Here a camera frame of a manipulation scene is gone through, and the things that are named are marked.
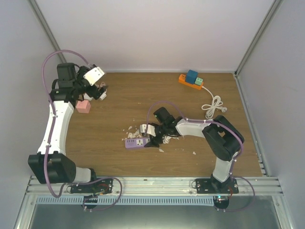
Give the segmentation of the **pink cube adapter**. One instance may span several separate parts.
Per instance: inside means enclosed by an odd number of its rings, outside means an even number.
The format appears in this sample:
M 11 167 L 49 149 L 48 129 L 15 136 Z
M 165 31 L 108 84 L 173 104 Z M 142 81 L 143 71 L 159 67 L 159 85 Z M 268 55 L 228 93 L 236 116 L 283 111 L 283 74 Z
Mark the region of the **pink cube adapter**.
M 90 101 L 88 100 L 78 101 L 75 108 L 79 113 L 88 114 L 91 108 Z

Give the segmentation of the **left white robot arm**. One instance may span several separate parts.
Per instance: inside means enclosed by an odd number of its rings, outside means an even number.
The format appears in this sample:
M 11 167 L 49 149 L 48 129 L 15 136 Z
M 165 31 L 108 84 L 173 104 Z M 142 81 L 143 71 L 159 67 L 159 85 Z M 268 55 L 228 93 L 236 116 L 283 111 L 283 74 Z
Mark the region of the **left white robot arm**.
M 29 156 L 28 164 L 41 184 L 81 183 L 86 192 L 92 193 L 98 188 L 98 180 L 92 177 L 93 169 L 79 168 L 66 156 L 66 136 L 77 102 L 85 94 L 95 100 L 105 94 L 107 87 L 96 85 L 104 72 L 96 65 L 89 68 L 63 63 L 58 64 L 57 74 L 49 94 L 50 115 L 45 135 L 38 152 Z

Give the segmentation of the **white square plug adapter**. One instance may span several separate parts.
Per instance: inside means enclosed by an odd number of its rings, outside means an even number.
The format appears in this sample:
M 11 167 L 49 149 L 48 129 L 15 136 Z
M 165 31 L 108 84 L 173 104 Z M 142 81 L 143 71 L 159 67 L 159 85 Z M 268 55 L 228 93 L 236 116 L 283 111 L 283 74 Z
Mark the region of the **white square plug adapter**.
M 93 99 L 93 97 L 90 97 L 89 95 L 87 94 L 84 94 L 84 100 L 88 100 L 88 101 L 91 101 Z

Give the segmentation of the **purple power strip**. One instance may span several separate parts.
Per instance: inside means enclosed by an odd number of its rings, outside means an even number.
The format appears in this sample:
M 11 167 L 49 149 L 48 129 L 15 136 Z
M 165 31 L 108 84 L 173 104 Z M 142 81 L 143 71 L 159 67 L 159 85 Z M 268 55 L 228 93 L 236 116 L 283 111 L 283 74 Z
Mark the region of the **purple power strip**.
M 150 139 L 148 137 L 127 139 L 125 140 L 125 148 L 126 149 L 142 148 L 149 142 Z

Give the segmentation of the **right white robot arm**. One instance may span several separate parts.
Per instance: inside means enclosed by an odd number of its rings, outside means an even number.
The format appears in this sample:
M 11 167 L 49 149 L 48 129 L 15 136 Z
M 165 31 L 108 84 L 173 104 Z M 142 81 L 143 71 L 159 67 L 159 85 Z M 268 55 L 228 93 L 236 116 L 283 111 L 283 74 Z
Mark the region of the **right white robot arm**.
M 244 137 L 222 115 L 215 119 L 198 120 L 184 116 L 175 118 L 165 107 L 154 113 L 158 124 L 146 122 L 140 125 L 143 136 L 150 141 L 145 147 L 159 147 L 168 138 L 194 136 L 204 138 L 216 156 L 216 163 L 208 183 L 216 193 L 224 193 L 233 184 L 233 167 L 244 150 Z

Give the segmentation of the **blue cube adapter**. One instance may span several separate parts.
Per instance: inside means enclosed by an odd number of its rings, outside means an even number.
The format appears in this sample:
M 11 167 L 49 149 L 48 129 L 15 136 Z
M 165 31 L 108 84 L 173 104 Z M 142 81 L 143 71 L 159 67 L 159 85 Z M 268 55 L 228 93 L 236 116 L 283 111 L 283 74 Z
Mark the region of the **blue cube adapter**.
M 194 70 L 189 70 L 186 74 L 185 81 L 189 84 L 194 84 L 195 79 L 198 77 L 198 72 Z

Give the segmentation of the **green cube adapter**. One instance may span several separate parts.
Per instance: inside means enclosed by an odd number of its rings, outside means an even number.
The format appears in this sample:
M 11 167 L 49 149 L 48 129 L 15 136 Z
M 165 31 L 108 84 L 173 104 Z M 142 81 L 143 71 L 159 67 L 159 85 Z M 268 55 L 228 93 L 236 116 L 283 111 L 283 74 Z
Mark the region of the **green cube adapter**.
M 201 86 L 202 83 L 203 83 L 203 79 L 202 78 L 197 77 L 195 79 L 195 82 L 194 82 L 195 85 Z

